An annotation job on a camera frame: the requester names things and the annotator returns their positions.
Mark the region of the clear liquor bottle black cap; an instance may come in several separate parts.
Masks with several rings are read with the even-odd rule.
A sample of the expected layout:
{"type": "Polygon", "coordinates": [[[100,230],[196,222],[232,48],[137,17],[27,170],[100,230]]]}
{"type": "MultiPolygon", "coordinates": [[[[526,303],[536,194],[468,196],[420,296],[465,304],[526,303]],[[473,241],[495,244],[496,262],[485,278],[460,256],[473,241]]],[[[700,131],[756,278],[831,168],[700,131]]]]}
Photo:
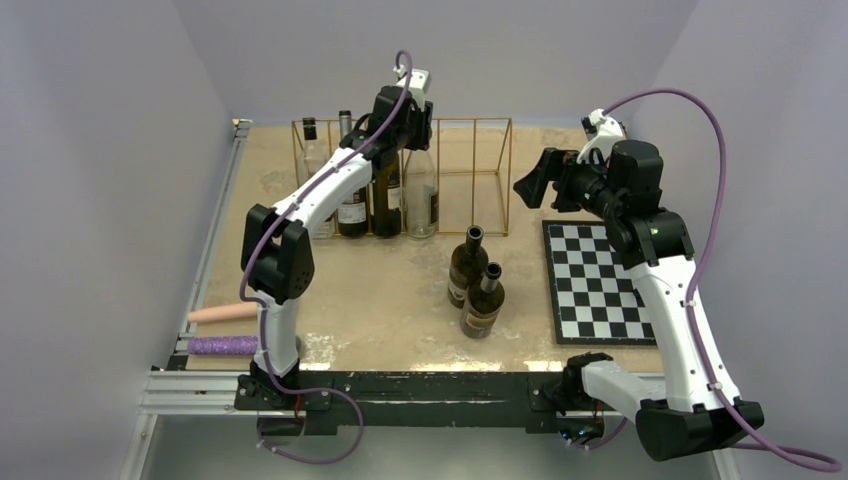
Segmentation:
{"type": "MultiPolygon", "coordinates": [[[[320,145],[317,137],[316,120],[314,117],[304,117],[303,124],[303,146],[296,161],[298,185],[305,185],[315,176],[329,157],[326,148],[320,145]]],[[[328,217],[312,235],[314,239],[331,238],[335,233],[334,217],[328,217]]]]}

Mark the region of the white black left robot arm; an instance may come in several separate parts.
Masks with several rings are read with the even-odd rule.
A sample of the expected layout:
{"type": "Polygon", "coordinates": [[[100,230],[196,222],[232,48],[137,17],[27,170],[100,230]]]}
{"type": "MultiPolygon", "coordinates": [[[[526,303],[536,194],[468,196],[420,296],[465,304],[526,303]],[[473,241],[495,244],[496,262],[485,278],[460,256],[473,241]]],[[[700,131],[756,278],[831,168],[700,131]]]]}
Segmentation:
{"type": "Polygon", "coordinates": [[[259,340],[251,377],[272,408],[292,405],[299,392],[296,319],[310,285],[315,230],[403,149],[425,150],[432,135],[432,104],[424,87],[385,86],[364,130],[342,138],[329,160],[294,193],[247,213],[240,295],[257,306],[259,340]]]}

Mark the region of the green wine bottle silver neck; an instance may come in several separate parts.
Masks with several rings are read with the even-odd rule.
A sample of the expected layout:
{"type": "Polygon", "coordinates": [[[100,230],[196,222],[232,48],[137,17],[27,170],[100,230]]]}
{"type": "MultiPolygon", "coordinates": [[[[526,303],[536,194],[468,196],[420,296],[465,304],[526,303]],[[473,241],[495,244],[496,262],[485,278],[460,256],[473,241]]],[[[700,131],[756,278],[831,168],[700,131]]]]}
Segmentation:
{"type": "MultiPolygon", "coordinates": [[[[352,130],[352,115],[349,110],[338,112],[339,134],[344,139],[352,130]]],[[[369,214],[367,207],[367,188],[355,191],[343,202],[336,213],[338,232],[346,238],[360,238],[369,230],[369,214]]]]}

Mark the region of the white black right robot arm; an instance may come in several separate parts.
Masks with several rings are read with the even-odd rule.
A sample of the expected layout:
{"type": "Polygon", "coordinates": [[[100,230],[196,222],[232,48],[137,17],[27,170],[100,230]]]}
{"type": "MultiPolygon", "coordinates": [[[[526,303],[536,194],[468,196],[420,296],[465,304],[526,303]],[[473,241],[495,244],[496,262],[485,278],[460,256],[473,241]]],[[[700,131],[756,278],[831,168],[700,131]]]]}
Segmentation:
{"type": "Polygon", "coordinates": [[[642,299],[665,368],[655,388],[609,355],[570,358],[552,393],[562,406],[605,404],[630,420],[656,461],[737,445],[764,422],[724,369],[696,287],[698,265],[684,220],[661,206],[663,160],[647,142],[621,140],[609,155],[548,147],[514,190],[531,209],[548,188],[560,212],[583,210],[606,237],[642,299]]]}

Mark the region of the dark brown bottle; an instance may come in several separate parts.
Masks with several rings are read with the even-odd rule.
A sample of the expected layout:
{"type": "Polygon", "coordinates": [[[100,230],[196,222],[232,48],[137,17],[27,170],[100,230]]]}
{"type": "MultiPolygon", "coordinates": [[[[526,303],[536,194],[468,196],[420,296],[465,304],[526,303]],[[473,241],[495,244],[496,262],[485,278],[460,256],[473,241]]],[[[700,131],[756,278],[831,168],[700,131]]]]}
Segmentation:
{"type": "Polygon", "coordinates": [[[378,237],[399,235],[402,229],[400,154],[386,155],[387,163],[375,174],[373,193],[372,230],[378,237]]]}

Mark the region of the clear glass bottle front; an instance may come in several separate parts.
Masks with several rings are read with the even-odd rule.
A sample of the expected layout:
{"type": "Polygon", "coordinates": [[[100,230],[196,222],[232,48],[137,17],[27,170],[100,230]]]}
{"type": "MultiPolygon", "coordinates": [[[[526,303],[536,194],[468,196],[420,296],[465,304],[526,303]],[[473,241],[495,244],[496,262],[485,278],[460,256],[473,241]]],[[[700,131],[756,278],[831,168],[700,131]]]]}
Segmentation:
{"type": "Polygon", "coordinates": [[[439,221],[439,188],[436,167],[428,151],[408,153],[403,188],[407,235],[415,239],[433,236],[439,221]]]}

